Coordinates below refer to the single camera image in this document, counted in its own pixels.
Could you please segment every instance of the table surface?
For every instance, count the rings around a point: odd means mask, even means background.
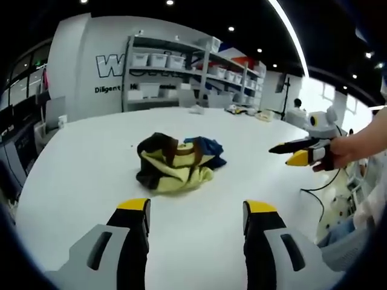
[[[154,132],[176,139],[204,136],[223,145],[227,164],[199,189],[155,195],[135,179],[136,147]],[[68,250],[116,206],[151,198],[146,289],[246,289],[242,202],[274,205],[288,227],[314,239],[321,208],[300,188],[323,184],[289,155],[268,153],[307,133],[279,120],[206,109],[163,108],[69,123],[48,143],[24,185],[16,216],[21,241],[41,270],[59,269]]]

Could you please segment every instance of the chair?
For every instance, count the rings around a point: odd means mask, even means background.
[[[35,125],[35,145],[38,154],[54,137],[58,129],[58,118],[66,114],[65,97],[54,98],[46,102],[45,120]]]
[[[191,89],[179,89],[177,96],[179,99],[179,107],[191,108],[196,105],[195,94]]]

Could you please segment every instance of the shelf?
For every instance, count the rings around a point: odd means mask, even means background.
[[[218,53],[211,52],[210,53],[210,61],[214,61],[216,63],[219,63],[220,65],[225,66],[227,69],[231,68],[232,70],[239,71],[241,73],[244,71],[243,65],[241,65],[238,62],[234,62],[232,59],[221,56]],[[253,78],[259,77],[259,73],[256,71],[253,71],[250,68],[247,69],[247,75],[249,77],[253,77]]]
[[[180,40],[170,40],[170,39],[159,39],[154,37],[146,36],[136,36],[134,38],[134,47],[144,47],[144,48],[156,48],[163,50],[179,51],[182,53],[194,53],[197,51],[205,51],[203,47],[194,45],[192,43],[180,41]]]
[[[130,66],[129,71],[167,71],[180,74],[191,74],[193,76],[201,76],[201,71],[188,71],[186,69],[176,68],[154,68],[152,66]]]
[[[178,98],[143,98],[142,100],[128,100],[128,105],[144,103],[175,103]]]
[[[206,49],[198,45],[183,42],[180,40],[170,40],[170,39],[159,39],[154,37],[146,36],[136,36],[134,39],[134,47],[143,47],[143,48],[156,48],[164,49],[171,51],[178,51],[182,53],[195,53],[196,56],[204,57]],[[244,71],[244,66],[240,63],[234,62],[233,60],[221,56],[218,53],[210,52],[210,60],[215,61],[221,65],[232,68],[239,72]],[[252,69],[247,69],[247,75],[249,77],[257,78],[259,73],[253,71]]]
[[[201,74],[202,74],[202,71],[188,71],[186,69],[175,69],[175,68],[154,68],[151,66],[130,66],[129,72],[130,71],[166,71],[171,73],[190,74],[192,76],[199,76],[199,77],[201,77]],[[234,83],[226,79],[221,79],[220,77],[217,77],[213,74],[207,74],[207,78],[210,80],[216,80],[219,82],[237,86],[239,88],[242,87],[240,83]],[[249,87],[245,87],[245,89],[250,89],[252,91],[255,91],[255,89],[249,88]]]

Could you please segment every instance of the white storage bin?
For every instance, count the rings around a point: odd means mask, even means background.
[[[140,91],[143,92],[144,98],[158,97],[158,91],[160,90],[159,83],[140,83],[138,85]]]
[[[219,77],[220,79],[224,79],[226,69],[215,65],[209,68],[209,73]]]
[[[185,59],[183,56],[168,56],[167,68],[182,69]]]
[[[250,88],[252,86],[252,79],[250,77],[246,77],[244,80],[244,86]]]
[[[165,68],[168,56],[162,53],[151,53],[149,56],[149,66],[153,68]]]
[[[149,53],[133,53],[132,66],[146,66]]]
[[[164,89],[163,90],[164,98],[177,98],[177,89]]]
[[[236,75],[236,73],[233,72],[233,71],[226,71],[226,80],[228,80],[230,82],[234,82],[235,81],[235,75]]]
[[[256,83],[259,84],[259,85],[263,85],[264,79],[262,77],[258,77],[257,80],[256,80]]]
[[[195,44],[199,45],[200,47],[206,48],[206,45],[210,43],[210,50],[213,53],[218,53],[219,52],[219,47],[221,45],[221,41],[217,39],[216,37],[205,37],[201,38],[198,41],[195,42]]]
[[[128,101],[142,100],[143,98],[144,98],[143,91],[140,91],[140,90],[128,91]]]
[[[241,84],[241,82],[242,82],[242,75],[236,74],[235,75],[235,83]]]
[[[251,81],[250,81],[250,86],[249,86],[249,87],[252,88],[252,89],[256,89],[256,81],[251,80]]]

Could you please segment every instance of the blue cloth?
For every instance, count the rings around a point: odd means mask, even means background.
[[[330,229],[327,236],[318,243],[318,246],[319,248],[329,246],[330,244],[335,243],[352,233],[354,230],[355,226],[353,224],[353,217],[349,217],[345,222],[342,222]]]
[[[223,146],[215,140],[210,140],[206,137],[196,137],[187,138],[184,140],[184,143],[192,143],[193,141],[196,141],[199,144],[203,155],[215,156],[210,161],[205,163],[206,167],[208,167],[209,169],[213,170],[222,167],[227,163],[226,160],[220,158],[220,155],[223,153]]]

